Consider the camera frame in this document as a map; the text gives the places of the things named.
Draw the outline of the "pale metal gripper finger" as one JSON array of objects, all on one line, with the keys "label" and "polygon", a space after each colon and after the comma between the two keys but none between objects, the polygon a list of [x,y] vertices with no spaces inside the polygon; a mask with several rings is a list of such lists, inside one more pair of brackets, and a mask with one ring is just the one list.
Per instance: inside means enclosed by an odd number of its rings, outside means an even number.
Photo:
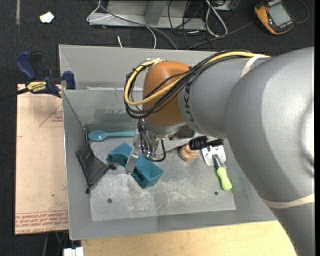
[{"label": "pale metal gripper finger", "polygon": [[141,148],[140,138],[141,138],[140,133],[136,131],[135,136],[133,138],[132,150],[128,157],[127,164],[125,166],[125,172],[127,174],[131,174],[134,171],[136,163],[139,159],[140,148]]}]

